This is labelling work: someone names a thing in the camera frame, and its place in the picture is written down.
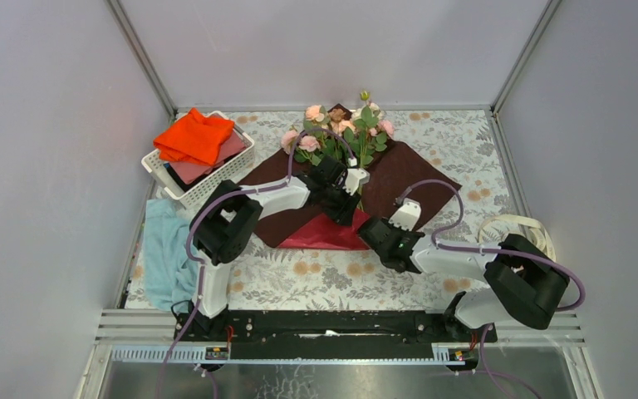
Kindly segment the dark red wrapping paper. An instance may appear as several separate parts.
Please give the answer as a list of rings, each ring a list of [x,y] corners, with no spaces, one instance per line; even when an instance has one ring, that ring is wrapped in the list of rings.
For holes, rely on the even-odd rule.
[[[279,180],[287,173],[287,154],[277,150],[239,181],[240,185],[257,185]],[[395,199],[408,186],[422,180],[442,180],[460,190],[462,185],[436,170],[427,160],[401,141],[389,142],[383,155],[368,167],[371,179],[363,186],[361,202],[351,227],[332,222],[319,206],[281,212],[258,222],[254,234],[274,249],[367,250],[357,235],[360,226],[371,216],[389,218],[395,211]],[[454,197],[442,185],[422,185],[409,194],[421,206],[415,225],[420,229],[433,219]]]

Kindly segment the pink fake flower bunch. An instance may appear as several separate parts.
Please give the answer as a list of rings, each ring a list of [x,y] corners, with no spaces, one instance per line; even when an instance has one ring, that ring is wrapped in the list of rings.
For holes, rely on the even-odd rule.
[[[366,169],[377,156],[388,149],[389,142],[393,140],[394,128],[389,121],[376,116],[368,121],[358,118],[352,124],[349,144],[358,165]]]

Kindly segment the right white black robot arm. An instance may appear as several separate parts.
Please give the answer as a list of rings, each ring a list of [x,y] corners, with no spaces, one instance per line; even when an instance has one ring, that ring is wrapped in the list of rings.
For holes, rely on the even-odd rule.
[[[499,244],[459,243],[370,218],[358,235],[383,266],[398,273],[448,274],[483,282],[482,288],[458,295],[447,307],[443,329],[454,342],[466,341],[476,328],[504,321],[547,329],[571,282],[518,234]]]

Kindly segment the peach fake flower stem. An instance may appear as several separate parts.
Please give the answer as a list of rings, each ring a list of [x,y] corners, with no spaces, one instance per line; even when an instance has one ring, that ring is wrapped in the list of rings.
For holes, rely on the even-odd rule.
[[[331,134],[324,131],[324,129],[330,129],[329,122],[328,112],[324,106],[309,106],[305,110],[305,120],[303,122],[304,130],[309,131],[311,128],[321,128],[324,132],[321,158],[324,156],[331,156],[339,160],[341,158],[341,151],[336,139]]]

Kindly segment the dried brown fake flower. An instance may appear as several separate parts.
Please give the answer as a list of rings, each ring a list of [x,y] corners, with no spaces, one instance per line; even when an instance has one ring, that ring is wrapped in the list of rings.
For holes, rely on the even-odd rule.
[[[340,106],[335,106],[330,109],[328,116],[331,130],[338,135],[342,135],[346,129],[354,129],[349,112]]]

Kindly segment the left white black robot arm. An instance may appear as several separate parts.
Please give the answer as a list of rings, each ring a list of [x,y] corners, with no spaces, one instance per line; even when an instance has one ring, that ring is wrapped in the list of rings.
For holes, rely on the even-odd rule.
[[[189,314],[193,331],[206,342],[223,334],[220,314],[232,262],[245,250],[258,222],[288,210],[317,206],[333,224],[351,226],[360,188],[370,179],[355,161],[343,165],[331,157],[305,172],[289,173],[260,185],[222,181],[193,217],[185,250],[199,266],[199,281]]]

